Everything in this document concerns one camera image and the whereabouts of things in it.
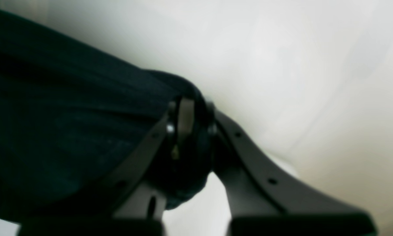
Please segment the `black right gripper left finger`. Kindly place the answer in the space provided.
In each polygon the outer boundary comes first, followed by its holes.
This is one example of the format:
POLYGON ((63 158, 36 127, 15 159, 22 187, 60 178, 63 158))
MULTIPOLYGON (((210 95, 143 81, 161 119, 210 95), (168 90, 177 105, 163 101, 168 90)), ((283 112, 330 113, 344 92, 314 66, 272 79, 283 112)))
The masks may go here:
POLYGON ((193 131, 195 102, 181 98, 111 173, 23 221, 19 236, 163 236, 162 177, 174 175, 193 131))

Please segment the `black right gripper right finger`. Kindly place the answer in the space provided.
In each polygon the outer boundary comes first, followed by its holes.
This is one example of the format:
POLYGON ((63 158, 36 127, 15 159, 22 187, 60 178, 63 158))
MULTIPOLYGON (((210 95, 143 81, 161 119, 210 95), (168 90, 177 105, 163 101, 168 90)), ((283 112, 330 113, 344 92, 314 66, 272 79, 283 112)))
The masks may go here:
POLYGON ((274 163, 231 118, 207 103, 214 173, 231 211, 228 236, 376 236, 364 210, 323 194, 274 163))

